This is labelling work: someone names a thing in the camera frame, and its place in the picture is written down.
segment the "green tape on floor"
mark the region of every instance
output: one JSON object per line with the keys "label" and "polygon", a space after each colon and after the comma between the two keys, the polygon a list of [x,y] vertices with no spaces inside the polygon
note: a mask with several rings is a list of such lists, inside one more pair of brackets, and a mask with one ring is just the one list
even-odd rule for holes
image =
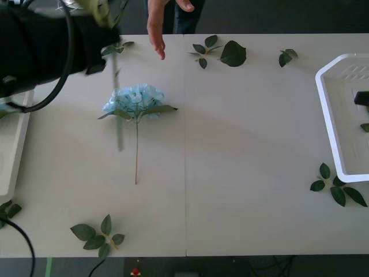
{"label": "green tape on floor", "polygon": [[45,277],[51,277],[52,258],[47,258]]}

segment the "person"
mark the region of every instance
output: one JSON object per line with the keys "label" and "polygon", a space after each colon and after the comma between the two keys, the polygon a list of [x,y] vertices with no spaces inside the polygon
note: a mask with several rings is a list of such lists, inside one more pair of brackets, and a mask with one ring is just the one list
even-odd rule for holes
{"label": "person", "polygon": [[195,33],[205,0],[144,0],[147,29],[154,50],[165,58],[163,34],[173,33],[174,18],[176,32]]}

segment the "black cable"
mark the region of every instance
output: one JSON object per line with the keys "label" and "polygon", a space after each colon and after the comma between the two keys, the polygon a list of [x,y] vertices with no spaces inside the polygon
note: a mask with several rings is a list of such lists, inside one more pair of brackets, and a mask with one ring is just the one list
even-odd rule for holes
{"label": "black cable", "polygon": [[289,258],[286,258],[284,260],[281,260],[279,261],[278,263],[274,263],[274,264],[271,264],[271,265],[268,265],[266,267],[254,267],[255,270],[258,270],[258,271],[261,271],[261,270],[268,270],[268,269],[271,269],[277,265],[280,265],[280,264],[284,264],[286,261],[290,261],[291,257]]}
{"label": "black cable", "polygon": [[[28,0],[23,4],[24,8],[27,8],[28,6],[30,6],[30,4],[33,2],[34,0]],[[73,68],[73,62],[74,62],[74,25],[73,25],[73,20],[72,17],[70,15],[70,12],[68,10],[68,7],[65,5],[65,3],[63,2],[63,0],[58,0],[61,4],[61,6],[63,7],[63,11],[65,14],[65,19],[67,22],[67,29],[68,29],[68,54],[67,54],[67,58],[66,58],[66,63],[63,69],[63,72],[61,74],[61,77],[58,81],[58,83],[56,84],[55,88],[52,90],[52,92],[44,99],[42,100],[40,103],[32,106],[32,107],[24,107],[24,106],[20,106],[18,104],[15,104],[13,102],[9,102],[7,103],[8,106],[15,108],[17,110],[20,110],[22,113],[30,113],[33,111],[38,111],[40,109],[42,109],[43,107],[47,106],[48,104],[51,103],[51,101],[53,101],[55,99],[55,97],[58,96],[58,94],[60,93],[60,91],[62,90],[65,82],[67,81],[69,74],[72,71]]]}
{"label": "black cable", "polygon": [[285,267],[282,269],[282,271],[277,275],[277,277],[281,277],[283,276],[284,272],[288,269],[288,266],[292,267],[292,263],[294,258],[296,258],[296,256],[292,256],[290,258],[290,261],[285,265]]}
{"label": "black cable", "polygon": [[92,276],[92,274],[93,274],[93,272],[99,267],[99,266],[101,266],[103,263],[105,262],[105,259],[104,260],[102,260],[101,262],[99,262],[98,264],[97,264],[97,266],[95,266],[94,268],[93,268],[93,270],[91,270],[91,273],[90,273],[90,275],[88,275],[88,277],[91,277]]}
{"label": "black cable", "polygon": [[274,260],[274,262],[276,263],[276,265],[278,266],[278,269],[279,269],[280,271],[282,271],[281,265],[278,263],[278,260],[277,260],[277,258],[276,258],[275,256],[273,256],[273,260]]}
{"label": "black cable", "polygon": [[33,277],[33,273],[35,271],[35,265],[36,265],[36,257],[35,257],[35,251],[33,249],[31,240],[28,238],[27,234],[21,229],[21,227],[19,227],[15,223],[11,222],[8,219],[2,218],[2,217],[0,217],[0,221],[12,226],[13,228],[15,228],[19,233],[21,233],[21,235],[24,237],[25,241],[27,241],[29,250],[31,251],[31,255],[32,255],[32,266],[31,266],[31,271],[29,273],[29,277]]}
{"label": "black cable", "polygon": [[26,0],[23,4],[22,7],[23,8],[28,8],[30,6],[30,4],[32,4],[35,0]]}

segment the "jeans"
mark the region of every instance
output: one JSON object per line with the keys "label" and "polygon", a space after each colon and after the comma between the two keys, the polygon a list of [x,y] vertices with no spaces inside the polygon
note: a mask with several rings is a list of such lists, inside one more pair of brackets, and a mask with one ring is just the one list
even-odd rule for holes
{"label": "jeans", "polygon": [[[205,0],[191,0],[195,10],[193,12],[185,12],[174,0],[170,0],[164,10],[163,34],[171,33],[195,33],[196,25],[200,19],[202,8]],[[148,0],[144,0],[146,15],[148,12]]]}

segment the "human hand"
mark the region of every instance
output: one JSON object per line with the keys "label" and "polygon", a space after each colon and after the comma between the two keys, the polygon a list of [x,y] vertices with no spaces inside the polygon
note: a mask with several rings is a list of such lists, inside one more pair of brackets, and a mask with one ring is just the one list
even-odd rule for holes
{"label": "human hand", "polygon": [[[165,58],[165,43],[163,40],[164,8],[169,1],[170,0],[148,0],[148,33],[151,44],[161,59]],[[185,12],[193,12],[195,9],[190,0],[176,0],[176,2]]]}

